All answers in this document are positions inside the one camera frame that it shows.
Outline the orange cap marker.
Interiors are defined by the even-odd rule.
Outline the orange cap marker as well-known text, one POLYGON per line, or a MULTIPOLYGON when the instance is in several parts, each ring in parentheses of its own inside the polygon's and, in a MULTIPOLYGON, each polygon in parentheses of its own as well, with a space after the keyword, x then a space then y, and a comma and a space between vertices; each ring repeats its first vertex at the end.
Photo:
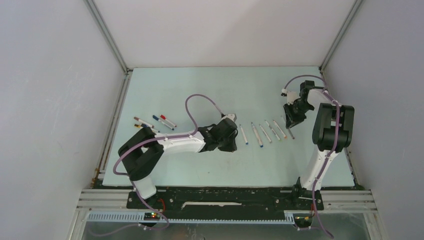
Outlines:
POLYGON ((285 132, 283 131, 283 129, 280 127, 280 125, 275 120, 272 120, 272 121, 273 121, 274 125, 277 127, 277 129, 279 130, 279 132, 282 134, 283 138, 287 139, 288 137, 285 134, 285 132))

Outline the light blue marker body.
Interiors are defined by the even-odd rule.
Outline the light blue marker body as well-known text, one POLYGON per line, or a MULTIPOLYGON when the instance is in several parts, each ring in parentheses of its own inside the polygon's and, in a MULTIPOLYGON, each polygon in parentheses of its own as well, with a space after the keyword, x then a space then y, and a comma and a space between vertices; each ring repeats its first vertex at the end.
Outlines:
POLYGON ((244 141, 245 145, 248 145, 249 144, 249 141, 248 141, 248 138, 247 138, 247 136, 245 134, 244 128, 243 128, 243 126, 241 124, 239 125, 239 128, 240 128, 240 132, 241 132, 241 135, 242 135, 242 138, 243 138, 243 141, 244 141))

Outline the red cap marker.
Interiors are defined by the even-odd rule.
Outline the red cap marker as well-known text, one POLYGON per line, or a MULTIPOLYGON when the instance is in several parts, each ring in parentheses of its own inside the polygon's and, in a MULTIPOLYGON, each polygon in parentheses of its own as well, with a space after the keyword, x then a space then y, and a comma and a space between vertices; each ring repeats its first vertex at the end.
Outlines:
POLYGON ((173 128, 176 128, 177 125, 175 123, 173 123, 171 120, 169 120, 167 117, 165 117, 163 114, 160 115, 160 117, 167 122, 168 124, 170 124, 173 128))

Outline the purple cap marker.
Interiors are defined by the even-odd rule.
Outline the purple cap marker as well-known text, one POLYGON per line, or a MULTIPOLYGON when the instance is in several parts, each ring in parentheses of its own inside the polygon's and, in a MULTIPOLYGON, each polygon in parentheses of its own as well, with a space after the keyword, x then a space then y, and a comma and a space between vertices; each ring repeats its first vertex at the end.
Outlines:
POLYGON ((287 131, 288 131, 288 133, 289 133, 290 137, 291 137, 293 140, 295 140, 296 138, 295 138, 295 136, 293 135, 293 133, 292 133, 291 129, 290 129, 290 128, 287 128, 287 131))

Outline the green cap marker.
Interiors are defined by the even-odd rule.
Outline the green cap marker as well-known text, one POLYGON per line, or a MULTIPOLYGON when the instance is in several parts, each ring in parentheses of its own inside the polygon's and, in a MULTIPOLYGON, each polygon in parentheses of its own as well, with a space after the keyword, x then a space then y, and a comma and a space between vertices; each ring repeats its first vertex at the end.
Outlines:
POLYGON ((270 125, 270 123, 267 121, 267 120, 265 120, 265 123, 266 123, 266 125, 270 128, 270 130, 271 130, 271 132, 274 134, 274 136, 276 137, 276 139, 278 140, 278 141, 281 141, 281 138, 280 138, 280 136, 277 134, 277 132, 271 127, 271 125, 270 125))

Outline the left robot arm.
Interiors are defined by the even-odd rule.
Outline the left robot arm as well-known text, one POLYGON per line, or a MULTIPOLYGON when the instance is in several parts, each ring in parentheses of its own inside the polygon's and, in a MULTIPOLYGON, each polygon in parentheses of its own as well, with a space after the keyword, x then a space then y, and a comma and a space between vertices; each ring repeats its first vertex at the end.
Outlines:
POLYGON ((155 133, 149 127, 140 129, 118 150, 119 163, 139 192, 138 201, 145 208, 158 202, 156 186, 150 176, 162 156, 179 153, 203 153, 218 149, 221 152, 237 150, 238 127, 236 115, 222 116, 218 124, 198 127, 196 133, 155 133))

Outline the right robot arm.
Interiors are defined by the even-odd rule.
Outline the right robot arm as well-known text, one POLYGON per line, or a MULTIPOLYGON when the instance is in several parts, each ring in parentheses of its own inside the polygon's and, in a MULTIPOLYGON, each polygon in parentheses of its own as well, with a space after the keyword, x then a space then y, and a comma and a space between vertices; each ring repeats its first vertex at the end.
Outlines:
POLYGON ((311 133, 314 150, 290 196, 295 208, 304 209, 321 189, 322 178, 334 158, 351 144, 355 109, 339 103, 326 88, 311 80, 300 84, 299 93, 283 88, 281 95, 287 100, 283 110, 288 130, 304 122, 308 111, 316 111, 311 133))

